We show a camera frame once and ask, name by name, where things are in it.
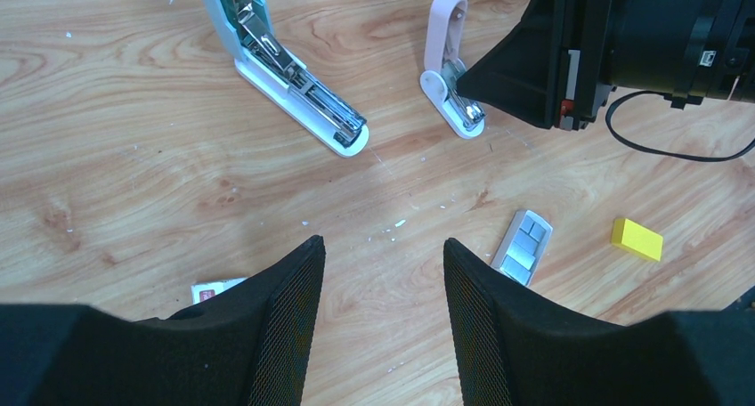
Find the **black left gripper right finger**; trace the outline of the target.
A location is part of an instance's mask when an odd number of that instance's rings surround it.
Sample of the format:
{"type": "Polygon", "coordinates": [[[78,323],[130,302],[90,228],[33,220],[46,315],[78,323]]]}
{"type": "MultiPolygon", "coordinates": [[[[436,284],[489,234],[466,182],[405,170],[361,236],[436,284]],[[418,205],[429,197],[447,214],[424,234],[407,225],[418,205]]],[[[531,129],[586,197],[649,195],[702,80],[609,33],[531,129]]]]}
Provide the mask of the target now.
{"type": "Polygon", "coordinates": [[[754,313],[673,310],[628,326],[495,272],[458,240],[444,287],[467,405],[751,405],[754,313]]]}

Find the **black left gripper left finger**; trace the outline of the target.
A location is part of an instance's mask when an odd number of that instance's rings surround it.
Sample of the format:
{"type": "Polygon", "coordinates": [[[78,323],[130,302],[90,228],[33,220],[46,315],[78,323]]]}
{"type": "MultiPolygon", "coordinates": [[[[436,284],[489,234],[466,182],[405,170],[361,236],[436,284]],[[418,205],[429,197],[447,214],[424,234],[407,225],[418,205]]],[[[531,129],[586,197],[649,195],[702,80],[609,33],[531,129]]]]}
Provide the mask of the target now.
{"type": "Polygon", "coordinates": [[[298,405],[326,249],[315,235],[165,319],[83,304],[4,304],[4,405],[298,405]]]}

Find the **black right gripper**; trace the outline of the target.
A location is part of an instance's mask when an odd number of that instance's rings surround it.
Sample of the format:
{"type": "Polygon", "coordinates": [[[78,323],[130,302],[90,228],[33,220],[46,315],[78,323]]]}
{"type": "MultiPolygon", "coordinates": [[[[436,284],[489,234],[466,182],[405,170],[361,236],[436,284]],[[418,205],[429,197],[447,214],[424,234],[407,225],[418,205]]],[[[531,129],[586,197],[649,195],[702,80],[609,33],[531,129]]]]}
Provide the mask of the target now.
{"type": "Polygon", "coordinates": [[[538,128],[586,128],[615,90],[611,35],[623,2],[530,0],[514,28],[457,80],[458,94],[538,128]]]}

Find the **pink white small stapler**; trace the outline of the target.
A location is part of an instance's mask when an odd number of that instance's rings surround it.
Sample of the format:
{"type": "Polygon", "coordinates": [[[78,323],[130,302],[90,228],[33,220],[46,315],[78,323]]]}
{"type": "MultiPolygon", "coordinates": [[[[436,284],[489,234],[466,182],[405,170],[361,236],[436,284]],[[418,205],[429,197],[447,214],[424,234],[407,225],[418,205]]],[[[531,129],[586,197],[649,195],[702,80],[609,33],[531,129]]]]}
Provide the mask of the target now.
{"type": "Polygon", "coordinates": [[[457,90],[457,80],[467,72],[459,58],[467,7],[467,0],[433,0],[426,30],[425,70],[419,77],[427,99],[455,134],[466,140],[483,132],[486,117],[479,102],[457,90]]]}

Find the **white staples box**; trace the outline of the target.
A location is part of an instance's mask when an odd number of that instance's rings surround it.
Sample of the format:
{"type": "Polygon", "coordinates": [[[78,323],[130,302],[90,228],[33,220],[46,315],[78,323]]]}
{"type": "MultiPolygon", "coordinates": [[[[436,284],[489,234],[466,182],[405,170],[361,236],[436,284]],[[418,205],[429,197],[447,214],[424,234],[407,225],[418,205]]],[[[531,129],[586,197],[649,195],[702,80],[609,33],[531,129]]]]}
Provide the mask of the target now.
{"type": "Polygon", "coordinates": [[[246,278],[234,278],[228,280],[214,280],[196,283],[191,286],[192,303],[196,305],[203,301],[206,301],[230,288],[235,287],[245,280],[246,278]]]}

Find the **grey staples tray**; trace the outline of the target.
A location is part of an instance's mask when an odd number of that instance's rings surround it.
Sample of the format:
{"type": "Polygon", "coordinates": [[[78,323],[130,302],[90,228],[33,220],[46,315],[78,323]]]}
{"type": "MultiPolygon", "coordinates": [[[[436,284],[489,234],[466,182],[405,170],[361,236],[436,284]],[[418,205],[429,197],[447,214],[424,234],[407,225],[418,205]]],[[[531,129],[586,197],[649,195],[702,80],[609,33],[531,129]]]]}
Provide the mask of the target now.
{"type": "Polygon", "coordinates": [[[528,287],[550,241],[553,227],[528,209],[518,210],[511,220],[490,267],[528,287]]]}

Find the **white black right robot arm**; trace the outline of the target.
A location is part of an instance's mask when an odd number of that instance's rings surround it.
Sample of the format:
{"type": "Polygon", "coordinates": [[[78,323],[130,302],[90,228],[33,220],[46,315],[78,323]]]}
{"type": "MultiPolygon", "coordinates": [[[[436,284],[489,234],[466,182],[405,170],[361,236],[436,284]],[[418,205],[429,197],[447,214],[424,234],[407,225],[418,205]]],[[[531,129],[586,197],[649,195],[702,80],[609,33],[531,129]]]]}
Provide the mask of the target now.
{"type": "Polygon", "coordinates": [[[675,109],[754,100],[754,0],[531,0],[458,93],[542,129],[581,130],[610,93],[675,109]]]}

